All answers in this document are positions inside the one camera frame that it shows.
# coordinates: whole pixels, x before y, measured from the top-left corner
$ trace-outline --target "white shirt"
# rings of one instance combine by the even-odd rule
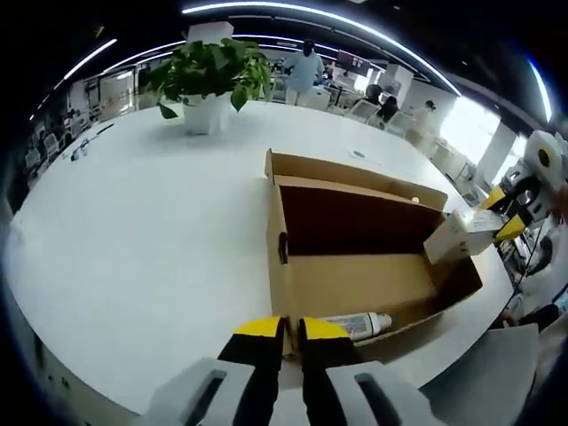
[[[283,66],[294,67],[287,83],[289,89],[300,93],[306,93],[311,89],[316,76],[323,73],[323,62],[314,51],[307,57],[303,51],[296,51],[284,61]]]
[[[414,113],[414,122],[410,126],[412,130],[420,135],[425,135],[430,131],[432,122],[432,110],[426,106],[418,108]]]

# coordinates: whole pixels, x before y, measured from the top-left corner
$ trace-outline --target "table surface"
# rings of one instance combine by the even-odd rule
[[[86,157],[60,155],[42,175],[12,221],[4,264],[16,302],[49,350],[139,414],[157,387],[216,357],[240,324],[271,315],[269,147],[437,188],[449,195],[445,211],[467,208],[409,143],[336,115],[250,102],[226,133],[199,137],[156,108],[111,122]],[[109,123],[87,130],[66,154]],[[494,248],[474,262],[484,284],[475,295],[377,349],[418,387],[453,364],[511,296]],[[297,371],[284,369],[295,373],[280,376],[289,389],[280,395],[292,392],[301,403],[290,389]]]

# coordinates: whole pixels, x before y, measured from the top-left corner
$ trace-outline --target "window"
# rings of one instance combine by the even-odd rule
[[[461,96],[455,100],[454,108],[444,120],[440,136],[477,165],[500,121],[497,114]]]
[[[525,155],[526,149],[526,137],[523,135],[518,135],[513,147],[511,148],[511,152],[507,155],[507,158],[501,165],[501,168],[495,175],[495,179],[493,180],[494,185],[498,185],[501,182],[501,179],[505,175],[505,172],[513,167],[517,162],[523,158]]]
[[[353,89],[365,93],[365,89],[367,88],[369,82],[371,81],[372,73],[373,69],[370,67],[367,71],[367,76],[357,75],[357,77],[355,77],[355,83],[353,84]]]
[[[375,80],[373,81],[373,84],[379,83],[379,78],[381,78],[382,73],[383,73],[383,71],[379,69],[379,71],[376,73],[376,77],[375,77]]]

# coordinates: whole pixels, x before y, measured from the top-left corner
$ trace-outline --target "white box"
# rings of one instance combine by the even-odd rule
[[[490,210],[456,210],[424,242],[431,264],[478,255],[493,244],[506,219]]]
[[[187,44],[202,41],[204,44],[221,44],[224,38],[233,36],[233,26],[229,22],[209,22],[207,24],[192,25],[187,31]]]

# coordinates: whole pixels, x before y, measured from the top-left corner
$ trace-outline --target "chair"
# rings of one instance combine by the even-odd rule
[[[40,162],[42,162],[42,156],[39,154],[36,148],[32,148],[28,151],[25,157],[26,169],[31,170]]]
[[[367,124],[371,117],[375,115],[380,108],[381,106],[362,99],[353,105],[345,116]]]
[[[413,123],[413,121],[413,117],[406,115],[401,111],[398,111],[387,123],[384,124],[384,129],[393,135],[402,137],[410,128],[410,125]]]
[[[70,130],[73,139],[76,139],[83,132],[83,121],[84,119],[77,118],[71,123]]]
[[[53,133],[50,133],[50,135],[43,140],[43,145],[45,146],[48,159],[59,152],[59,141],[55,138]]]

